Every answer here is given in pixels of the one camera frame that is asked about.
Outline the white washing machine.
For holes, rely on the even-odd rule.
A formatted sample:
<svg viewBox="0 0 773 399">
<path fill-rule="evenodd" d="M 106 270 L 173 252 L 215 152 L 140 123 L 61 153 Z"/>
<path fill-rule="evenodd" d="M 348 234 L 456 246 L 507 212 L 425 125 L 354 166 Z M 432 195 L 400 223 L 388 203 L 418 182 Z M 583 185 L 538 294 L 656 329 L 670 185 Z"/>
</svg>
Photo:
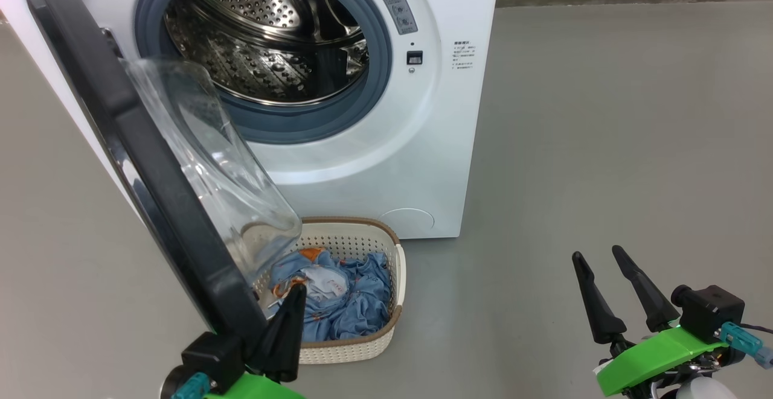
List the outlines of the white washing machine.
<svg viewBox="0 0 773 399">
<path fill-rule="evenodd" d="M 137 0 L 82 1 L 116 54 L 126 60 L 168 57 L 144 57 L 138 52 L 133 35 Z M 457 237 L 495 0 L 408 0 L 418 26 L 416 33 L 408 35 L 398 34 L 383 0 L 374 2 L 388 25 L 394 50 L 386 94 L 375 110 L 350 129 L 322 140 L 274 145 L 243 138 L 301 217 L 377 219 L 389 210 L 418 208 L 434 217 L 434 227 L 420 238 Z M 119 184 L 27 1 L 0 0 L 0 11 L 102 166 Z M 464 40 L 476 46 L 475 66 L 453 71 L 453 44 Z M 423 51 L 423 64 L 406 65 L 406 52 L 417 50 Z"/>
</svg>

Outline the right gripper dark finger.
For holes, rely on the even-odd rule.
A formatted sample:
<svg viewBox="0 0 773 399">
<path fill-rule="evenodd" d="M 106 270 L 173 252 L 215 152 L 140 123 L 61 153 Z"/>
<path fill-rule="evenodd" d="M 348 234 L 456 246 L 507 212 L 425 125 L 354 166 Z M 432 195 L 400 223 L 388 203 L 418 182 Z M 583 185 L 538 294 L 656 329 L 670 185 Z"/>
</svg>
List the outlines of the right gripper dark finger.
<svg viewBox="0 0 773 399">
<path fill-rule="evenodd" d="M 679 319 L 680 314 L 660 289 L 630 258 L 623 247 L 615 245 L 611 252 L 622 275 L 632 284 L 646 314 L 646 325 L 650 332 L 662 332 L 671 328 L 671 322 Z"/>
<path fill-rule="evenodd" d="M 618 357 L 629 349 L 630 343 L 624 338 L 627 327 L 616 317 L 596 286 L 595 275 L 580 252 L 572 254 L 572 262 L 582 294 L 589 327 L 594 342 L 608 345 L 611 357 Z"/>
</svg>

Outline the grey rubber door gasket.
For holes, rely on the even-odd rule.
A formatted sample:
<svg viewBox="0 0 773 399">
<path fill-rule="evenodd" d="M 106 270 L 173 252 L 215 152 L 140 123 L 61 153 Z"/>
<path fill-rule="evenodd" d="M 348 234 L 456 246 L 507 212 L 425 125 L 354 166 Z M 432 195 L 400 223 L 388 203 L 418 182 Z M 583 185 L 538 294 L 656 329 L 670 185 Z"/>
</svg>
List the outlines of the grey rubber door gasket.
<svg viewBox="0 0 773 399">
<path fill-rule="evenodd" d="M 164 16 L 170 1 L 137 0 L 133 35 L 138 52 L 144 57 L 168 56 L 190 62 L 176 49 L 165 27 Z M 257 104 L 226 93 L 215 85 L 244 138 L 274 145 L 322 140 L 350 129 L 375 110 L 386 94 L 393 65 L 394 50 L 388 25 L 374 0 L 339 1 L 351 12 L 364 33 L 370 55 L 367 71 L 341 94 L 299 107 Z"/>
</svg>

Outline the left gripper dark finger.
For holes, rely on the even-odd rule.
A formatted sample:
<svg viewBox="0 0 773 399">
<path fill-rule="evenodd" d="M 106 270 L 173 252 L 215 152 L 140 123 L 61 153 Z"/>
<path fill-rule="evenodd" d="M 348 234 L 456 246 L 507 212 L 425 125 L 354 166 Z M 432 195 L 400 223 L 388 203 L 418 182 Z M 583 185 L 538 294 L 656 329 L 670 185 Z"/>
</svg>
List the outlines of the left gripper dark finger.
<svg viewBox="0 0 773 399">
<path fill-rule="evenodd" d="M 258 350 L 251 359 L 251 371 L 254 374 L 265 376 L 276 383 L 289 383 L 297 379 L 306 297 L 306 286 L 293 284 L 260 335 Z"/>
</svg>

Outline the black round washer door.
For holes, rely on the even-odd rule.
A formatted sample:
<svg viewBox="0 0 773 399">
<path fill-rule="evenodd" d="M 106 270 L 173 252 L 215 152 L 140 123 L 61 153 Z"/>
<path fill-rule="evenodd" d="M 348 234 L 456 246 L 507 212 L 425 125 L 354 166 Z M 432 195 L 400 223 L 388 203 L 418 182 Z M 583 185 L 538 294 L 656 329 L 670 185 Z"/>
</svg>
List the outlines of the black round washer door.
<svg viewBox="0 0 773 399">
<path fill-rule="evenodd" d="M 297 212 L 234 126 L 204 67 L 126 60 L 82 0 L 26 0 L 86 120 L 180 286 L 254 355 L 273 316 L 254 283 L 300 237 Z"/>
</svg>

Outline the grey warning sticker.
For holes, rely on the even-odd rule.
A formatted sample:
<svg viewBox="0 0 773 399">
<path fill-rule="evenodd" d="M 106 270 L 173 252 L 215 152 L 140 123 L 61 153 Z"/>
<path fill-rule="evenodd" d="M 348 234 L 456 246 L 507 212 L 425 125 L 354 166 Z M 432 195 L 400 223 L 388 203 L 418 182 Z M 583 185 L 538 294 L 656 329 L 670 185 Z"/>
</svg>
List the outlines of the grey warning sticker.
<svg viewBox="0 0 773 399">
<path fill-rule="evenodd" d="M 416 33 L 418 26 L 408 0 L 383 0 L 399 35 Z"/>
</svg>

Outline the small printed text label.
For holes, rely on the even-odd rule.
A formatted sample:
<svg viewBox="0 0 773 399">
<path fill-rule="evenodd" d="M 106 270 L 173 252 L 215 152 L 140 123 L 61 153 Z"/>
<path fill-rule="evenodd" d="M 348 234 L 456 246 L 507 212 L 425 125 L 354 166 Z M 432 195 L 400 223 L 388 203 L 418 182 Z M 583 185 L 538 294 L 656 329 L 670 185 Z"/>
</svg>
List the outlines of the small printed text label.
<svg viewBox="0 0 773 399">
<path fill-rule="evenodd" d="M 468 40 L 456 41 L 452 48 L 452 61 L 450 66 L 453 71 L 467 71 L 475 66 L 476 46 Z"/>
</svg>

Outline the stainless steel washing machine drum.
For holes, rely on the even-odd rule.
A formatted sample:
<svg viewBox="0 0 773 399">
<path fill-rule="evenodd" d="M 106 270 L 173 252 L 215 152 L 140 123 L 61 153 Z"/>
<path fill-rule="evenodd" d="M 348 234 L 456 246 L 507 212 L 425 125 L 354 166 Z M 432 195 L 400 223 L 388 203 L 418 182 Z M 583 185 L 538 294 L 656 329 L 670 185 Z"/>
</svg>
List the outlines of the stainless steel washing machine drum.
<svg viewBox="0 0 773 399">
<path fill-rule="evenodd" d="M 364 33 L 339 0 L 171 0 L 164 23 L 218 88 L 257 104 L 323 102 L 370 65 Z"/>
</svg>

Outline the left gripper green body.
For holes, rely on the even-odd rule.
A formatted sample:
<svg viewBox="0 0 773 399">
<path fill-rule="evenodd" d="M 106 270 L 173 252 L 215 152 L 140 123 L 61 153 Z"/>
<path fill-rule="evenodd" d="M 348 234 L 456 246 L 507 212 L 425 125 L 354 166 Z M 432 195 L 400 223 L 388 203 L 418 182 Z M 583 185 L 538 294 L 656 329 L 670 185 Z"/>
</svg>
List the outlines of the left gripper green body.
<svg viewBox="0 0 773 399">
<path fill-rule="evenodd" d="M 243 374 L 228 391 L 210 392 L 205 399 L 306 399 L 292 389 L 265 376 Z"/>
</svg>

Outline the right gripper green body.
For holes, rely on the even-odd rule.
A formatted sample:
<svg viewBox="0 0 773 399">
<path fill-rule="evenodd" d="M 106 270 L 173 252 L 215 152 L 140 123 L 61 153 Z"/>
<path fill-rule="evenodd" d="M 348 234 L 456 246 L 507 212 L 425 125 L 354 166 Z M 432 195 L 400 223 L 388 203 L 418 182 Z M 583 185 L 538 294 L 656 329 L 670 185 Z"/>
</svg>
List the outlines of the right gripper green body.
<svg viewBox="0 0 773 399">
<path fill-rule="evenodd" d="M 699 355 L 726 348 L 725 342 L 703 342 L 684 328 L 671 328 L 624 350 L 597 369 L 596 379 L 605 397 L 669 371 Z"/>
</svg>

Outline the round white filter cover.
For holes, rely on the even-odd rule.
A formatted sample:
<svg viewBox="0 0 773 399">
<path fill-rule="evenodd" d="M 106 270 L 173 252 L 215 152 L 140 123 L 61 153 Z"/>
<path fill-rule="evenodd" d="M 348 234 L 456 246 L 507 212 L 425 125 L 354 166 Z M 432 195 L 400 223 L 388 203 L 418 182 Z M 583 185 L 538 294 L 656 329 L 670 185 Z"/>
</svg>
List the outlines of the round white filter cover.
<svg viewBox="0 0 773 399">
<path fill-rule="evenodd" d="M 434 227 L 434 217 L 418 208 L 397 208 L 384 212 L 378 220 L 401 238 L 424 237 Z"/>
</svg>

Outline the cream perforated laundry basket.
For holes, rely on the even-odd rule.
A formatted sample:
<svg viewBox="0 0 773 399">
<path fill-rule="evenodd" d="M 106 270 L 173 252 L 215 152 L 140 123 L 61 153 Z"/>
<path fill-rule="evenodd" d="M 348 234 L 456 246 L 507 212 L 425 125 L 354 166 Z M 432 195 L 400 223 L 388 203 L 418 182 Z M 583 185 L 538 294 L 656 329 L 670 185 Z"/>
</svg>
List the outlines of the cream perforated laundry basket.
<svg viewBox="0 0 773 399">
<path fill-rule="evenodd" d="M 279 259 L 304 248 L 323 247 L 336 259 L 364 259 L 371 252 L 383 252 L 390 272 L 391 298 L 388 304 L 389 320 L 378 332 L 356 339 L 325 342 L 302 340 L 300 362 L 303 365 L 331 365 L 369 360 L 381 355 L 389 347 L 403 309 L 406 291 L 406 261 L 397 234 L 376 220 L 350 217 L 317 217 L 305 219 L 300 237 L 287 248 Z M 269 290 L 269 270 L 279 261 L 266 267 L 254 283 L 260 306 L 268 316 L 276 313 L 270 305 L 275 302 Z"/>
</svg>

